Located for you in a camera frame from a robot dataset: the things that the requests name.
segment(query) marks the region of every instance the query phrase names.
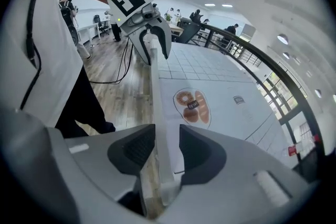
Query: white table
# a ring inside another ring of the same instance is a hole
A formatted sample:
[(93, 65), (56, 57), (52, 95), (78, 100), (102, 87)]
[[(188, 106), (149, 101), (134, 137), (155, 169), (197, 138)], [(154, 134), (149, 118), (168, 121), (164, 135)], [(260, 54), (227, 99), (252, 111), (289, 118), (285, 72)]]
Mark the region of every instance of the white table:
[[(153, 115), (161, 190), (166, 188), (163, 194), (169, 193), (170, 186), (175, 186), (177, 176), (184, 171), (179, 148), (180, 124), (247, 140), (289, 168), (297, 164), (282, 154), (288, 143), (272, 109), (255, 83), (227, 56), (219, 51), (172, 42), (169, 58), (165, 59), (159, 41), (153, 40), (152, 46)], [(196, 91), (202, 93), (209, 110), (207, 121), (185, 119), (186, 106), (177, 100), (178, 94), (185, 91), (192, 98), (196, 98)], [(169, 198), (162, 195), (164, 204), (170, 202)]]
[(179, 36), (183, 33), (183, 31), (184, 31), (183, 28), (178, 27), (178, 26), (173, 25), (173, 24), (169, 24), (169, 27), (170, 27), (170, 30), (171, 30), (172, 32), (177, 32), (177, 36), (178, 36), (178, 37), (179, 37)]
[(100, 20), (100, 22), (104, 25), (105, 25), (105, 22), (107, 23), (107, 26), (109, 27), (108, 29), (111, 28), (111, 23), (110, 23), (110, 19), (104, 19), (104, 20)]
[(98, 26), (98, 23), (95, 23), (95, 24), (92, 24), (92, 25), (88, 25), (88, 26), (84, 26), (84, 27), (81, 27), (81, 28), (78, 28), (77, 29), (77, 33), (78, 33), (78, 37), (79, 37), (79, 40), (81, 40), (81, 34), (80, 32), (83, 31), (83, 30), (86, 30), (87, 33), (88, 33), (88, 36), (89, 36), (89, 41), (90, 41), (90, 46), (91, 47), (94, 47), (93, 43), (92, 43), (92, 38), (91, 38), (91, 34), (90, 34), (90, 28), (97, 28), (97, 32), (98, 32), (98, 37), (100, 39), (100, 33), (99, 33), (99, 26)]

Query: round ceiling light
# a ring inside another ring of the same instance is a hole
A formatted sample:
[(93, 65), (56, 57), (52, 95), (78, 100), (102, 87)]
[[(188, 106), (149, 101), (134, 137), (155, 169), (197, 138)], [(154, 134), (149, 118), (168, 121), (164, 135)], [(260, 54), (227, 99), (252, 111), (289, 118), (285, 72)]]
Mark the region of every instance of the round ceiling light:
[(284, 52), (282, 55), (289, 60), (290, 57), (289, 57), (288, 52)]
[(316, 95), (317, 95), (318, 98), (322, 98), (321, 90), (316, 89), (315, 93), (316, 93)]
[(288, 45), (288, 37), (285, 34), (279, 34), (278, 39), (285, 45)]

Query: black pants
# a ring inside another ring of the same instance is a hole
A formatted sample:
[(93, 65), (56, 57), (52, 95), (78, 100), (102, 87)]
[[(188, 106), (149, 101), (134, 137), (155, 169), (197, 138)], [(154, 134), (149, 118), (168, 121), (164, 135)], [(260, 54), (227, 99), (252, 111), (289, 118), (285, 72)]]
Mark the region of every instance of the black pants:
[(108, 133), (115, 130), (113, 124), (107, 123), (105, 120), (103, 109), (93, 92), (84, 67), (80, 71), (76, 84), (55, 127), (62, 132), (64, 138), (87, 136), (88, 134), (77, 125), (75, 120), (83, 124), (89, 124), (99, 133)]
[(114, 34), (114, 38), (116, 39), (116, 41), (120, 40), (120, 34), (121, 33), (121, 29), (119, 28), (119, 26), (117, 24), (111, 25), (112, 27), (112, 32)]

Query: donut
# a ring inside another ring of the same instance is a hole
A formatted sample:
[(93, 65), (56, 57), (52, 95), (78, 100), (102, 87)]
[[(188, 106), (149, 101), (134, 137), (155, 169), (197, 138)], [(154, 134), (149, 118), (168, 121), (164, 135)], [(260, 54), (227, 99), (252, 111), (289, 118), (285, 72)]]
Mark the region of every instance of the donut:
[(187, 105), (188, 103), (194, 101), (194, 97), (191, 92), (183, 91), (177, 94), (176, 100), (180, 105)]
[(209, 108), (205, 102), (205, 98), (203, 94), (200, 91), (195, 91), (195, 99), (199, 104), (197, 108), (198, 108), (198, 113), (200, 115), (201, 120), (204, 123), (208, 123), (209, 122)]
[(197, 109), (189, 109), (185, 108), (183, 110), (183, 117), (190, 122), (196, 122), (198, 121), (198, 111)]

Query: person in black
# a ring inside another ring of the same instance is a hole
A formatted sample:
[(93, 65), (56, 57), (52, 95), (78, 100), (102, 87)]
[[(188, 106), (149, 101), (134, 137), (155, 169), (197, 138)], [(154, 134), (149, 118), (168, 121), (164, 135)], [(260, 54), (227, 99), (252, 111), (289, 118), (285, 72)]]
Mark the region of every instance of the person in black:
[[(231, 26), (228, 26), (226, 29), (224, 29), (225, 31), (228, 31), (232, 34), (236, 34), (236, 28), (238, 28), (239, 25), (238, 24), (235, 24), (235, 25), (231, 25)], [(221, 42), (222, 42), (222, 47), (226, 48), (227, 45), (230, 43), (231, 39), (230, 38), (225, 38), (223, 37), (221, 39)]]
[(232, 34), (236, 34), (236, 28), (238, 28), (238, 24), (235, 24), (235, 25), (231, 25), (231, 26), (229, 26), (229, 27), (227, 27), (226, 29), (224, 29), (224, 30), (226, 30), (226, 31), (228, 31), (228, 32), (230, 32), (230, 33), (232, 33)]
[[(65, 16), (65, 15), (62, 14), (63, 15), (63, 19), (66, 22), (71, 35), (74, 35), (75, 36), (75, 40), (78, 41), (77, 31), (75, 29), (75, 26), (73, 25), (74, 24), (73, 19), (76, 16), (77, 12), (75, 11), (75, 8), (74, 8), (74, 6), (73, 6), (73, 4), (72, 4), (71, 1), (72, 0), (59, 0), (58, 5), (59, 5), (59, 7), (60, 7), (61, 10), (64, 7), (69, 8), (71, 14), (69, 16)], [(78, 53), (79, 53), (79, 55), (80, 55), (80, 57), (82, 59), (89, 60), (91, 58), (91, 54), (88, 53), (88, 51), (86, 50), (86, 48), (84, 47), (84, 45), (82, 43), (77, 42), (77, 43), (75, 43), (75, 45), (76, 45), (77, 51), (78, 51)]]
[(201, 17), (203, 16), (203, 15), (199, 14), (200, 12), (201, 11), (199, 9), (197, 9), (196, 12), (191, 13), (190, 16), (189, 16), (190, 20), (192, 20), (196, 24), (200, 24), (201, 23)]

